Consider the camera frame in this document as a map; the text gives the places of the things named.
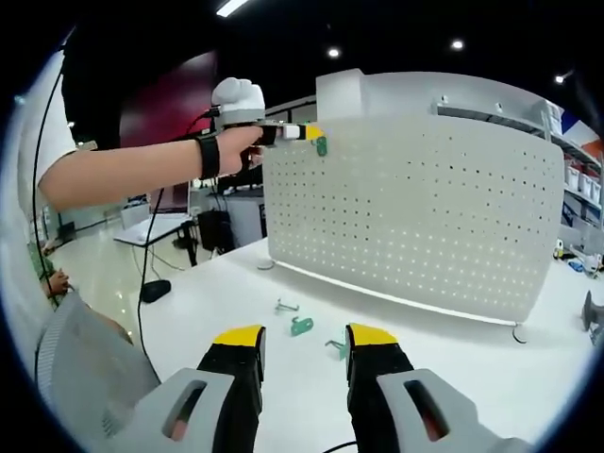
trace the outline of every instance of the hand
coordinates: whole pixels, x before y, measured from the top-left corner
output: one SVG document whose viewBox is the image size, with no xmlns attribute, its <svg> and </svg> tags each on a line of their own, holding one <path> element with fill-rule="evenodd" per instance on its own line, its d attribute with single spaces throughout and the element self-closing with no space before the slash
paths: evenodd
<svg viewBox="0 0 604 453">
<path fill-rule="evenodd" d="M 67 293 L 67 289 L 69 288 L 69 277 L 66 276 L 62 270 L 59 269 L 55 274 L 50 276 L 48 282 L 50 283 L 50 291 L 47 291 L 49 296 Z"/>
<path fill-rule="evenodd" d="M 250 167 L 258 165 L 262 159 L 261 149 L 252 146 L 262 136 L 262 128 L 257 126 L 232 127 L 218 135 L 220 152 L 220 175 L 241 172 L 242 152 L 249 149 Z"/>
</svg>

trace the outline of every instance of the desk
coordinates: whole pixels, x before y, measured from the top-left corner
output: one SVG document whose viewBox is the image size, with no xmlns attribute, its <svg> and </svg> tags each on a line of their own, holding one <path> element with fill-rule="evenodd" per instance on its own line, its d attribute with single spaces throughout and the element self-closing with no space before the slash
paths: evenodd
<svg viewBox="0 0 604 453">
<path fill-rule="evenodd" d="M 263 324 L 266 369 L 256 438 L 262 453 L 324 451 L 354 440 L 346 409 L 345 363 L 328 340 L 350 322 L 385 328 L 415 368 L 429 368 L 474 400 L 480 422 L 499 436 L 535 443 L 572 395 L 594 351 L 581 330 L 585 294 L 604 300 L 604 283 L 552 261 L 525 323 L 527 344 L 510 327 L 485 324 L 359 294 L 276 266 L 260 271 L 266 240 L 171 278 L 172 291 L 142 307 L 143 335 L 159 377 L 195 368 L 212 340 L 233 327 Z M 275 313 L 277 300 L 300 312 Z M 136 295 L 130 298 L 136 308 Z M 289 335 L 294 315 L 314 328 Z"/>
<path fill-rule="evenodd" d="M 191 238 L 190 228 L 193 226 L 191 217 L 187 214 L 158 214 L 155 222 L 153 223 L 153 229 L 149 236 L 149 242 L 146 242 L 147 233 L 149 231 L 149 224 L 151 218 L 149 217 L 130 228 L 118 231 L 113 235 L 113 240 L 120 243 L 127 243 L 136 247 L 146 247 L 147 245 L 153 245 L 157 241 L 162 240 L 166 236 L 171 235 L 174 232 L 182 231 L 187 245 L 187 253 L 189 255 L 189 262 L 191 266 L 197 265 L 197 258 L 195 256 L 195 250 Z"/>
</svg>

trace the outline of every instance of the white t-shirt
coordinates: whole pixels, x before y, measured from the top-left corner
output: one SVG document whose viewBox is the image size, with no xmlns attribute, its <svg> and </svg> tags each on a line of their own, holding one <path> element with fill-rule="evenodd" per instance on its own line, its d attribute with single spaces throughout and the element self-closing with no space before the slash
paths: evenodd
<svg viewBox="0 0 604 453">
<path fill-rule="evenodd" d="M 17 104 L 8 124 L 0 175 L 0 278 L 2 308 L 27 372 L 33 376 L 35 351 L 52 308 L 42 291 L 27 251 L 32 215 L 33 169 L 42 117 L 63 61 L 57 52 Z M 67 126 L 61 82 L 55 89 L 44 123 L 36 187 L 44 173 L 61 157 L 76 149 Z M 37 198 L 36 208 L 42 208 Z"/>
</svg>

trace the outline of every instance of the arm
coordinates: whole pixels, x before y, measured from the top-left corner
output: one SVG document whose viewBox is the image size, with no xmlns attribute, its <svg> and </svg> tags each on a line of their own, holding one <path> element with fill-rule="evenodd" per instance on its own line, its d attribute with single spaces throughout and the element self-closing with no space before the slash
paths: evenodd
<svg viewBox="0 0 604 453">
<path fill-rule="evenodd" d="M 218 137 L 220 174 L 241 170 L 241 153 L 262 135 L 259 127 L 228 129 Z M 56 161 L 42 176 L 40 189 L 57 209 L 118 201 L 202 174 L 196 141 L 172 142 L 110 151 L 77 151 Z"/>
</svg>

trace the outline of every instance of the floor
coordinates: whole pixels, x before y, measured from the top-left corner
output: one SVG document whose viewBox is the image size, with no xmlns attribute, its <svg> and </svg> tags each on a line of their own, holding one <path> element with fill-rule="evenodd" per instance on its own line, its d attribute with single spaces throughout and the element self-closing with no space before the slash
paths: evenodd
<svg viewBox="0 0 604 453">
<path fill-rule="evenodd" d="M 127 300 L 141 287 L 144 251 L 113 240 L 113 234 L 121 227 L 118 220 L 82 231 L 75 241 L 63 245 L 49 258 L 69 276 L 84 302 L 117 321 L 137 344 L 136 312 Z M 153 246 L 157 258 L 152 259 L 149 254 L 146 281 L 169 279 L 180 269 L 191 267 L 187 252 L 172 245 L 175 238 L 176 234 Z M 197 262 L 209 258 L 210 252 L 198 247 Z"/>
</svg>

